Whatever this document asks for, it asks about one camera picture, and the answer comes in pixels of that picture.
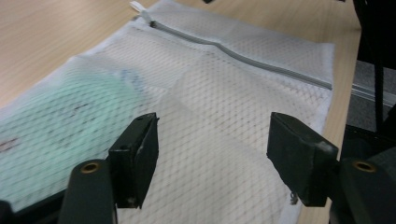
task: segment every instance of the mesh laundry bag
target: mesh laundry bag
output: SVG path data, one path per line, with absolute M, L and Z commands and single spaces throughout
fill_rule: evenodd
M 322 131 L 333 45 L 172 1 L 148 15 L 161 26 L 129 21 L 0 110 L 0 199 L 18 211 L 65 189 L 75 165 L 157 112 L 148 195 L 120 223 L 295 222 L 300 205 L 266 157 L 270 114 Z

